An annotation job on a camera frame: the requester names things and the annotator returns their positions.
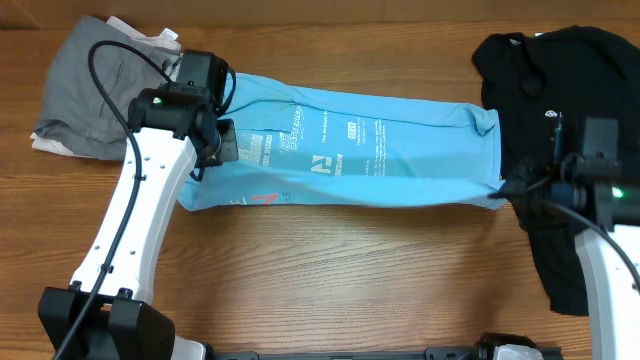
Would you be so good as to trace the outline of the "light blue printed t-shirt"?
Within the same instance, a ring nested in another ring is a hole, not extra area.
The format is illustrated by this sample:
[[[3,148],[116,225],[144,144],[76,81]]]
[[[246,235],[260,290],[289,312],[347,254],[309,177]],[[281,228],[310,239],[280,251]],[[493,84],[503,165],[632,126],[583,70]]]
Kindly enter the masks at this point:
[[[468,103],[332,92],[239,74],[239,157],[188,180],[187,210],[225,205],[444,204],[496,209],[499,116]]]

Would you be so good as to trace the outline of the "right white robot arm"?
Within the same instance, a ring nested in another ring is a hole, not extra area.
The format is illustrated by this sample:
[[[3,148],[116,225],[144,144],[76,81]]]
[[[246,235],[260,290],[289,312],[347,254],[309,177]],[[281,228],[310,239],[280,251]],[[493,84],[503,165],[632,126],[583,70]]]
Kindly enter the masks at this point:
[[[540,208],[583,225],[574,238],[586,287],[593,356],[639,356],[639,182],[622,175],[619,125],[588,117],[571,126],[561,114],[546,175],[511,180],[494,198],[529,212]]]

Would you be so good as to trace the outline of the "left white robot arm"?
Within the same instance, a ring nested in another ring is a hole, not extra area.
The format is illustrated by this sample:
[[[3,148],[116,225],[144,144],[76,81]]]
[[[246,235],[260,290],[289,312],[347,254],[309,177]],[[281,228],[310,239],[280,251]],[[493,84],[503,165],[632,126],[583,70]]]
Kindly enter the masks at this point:
[[[114,113],[125,131],[120,178],[99,229],[65,289],[48,287],[38,316],[57,359],[211,359],[207,343],[177,335],[152,306],[157,260],[189,178],[239,158],[226,112],[236,89],[228,63],[187,50],[176,79],[145,88]]]

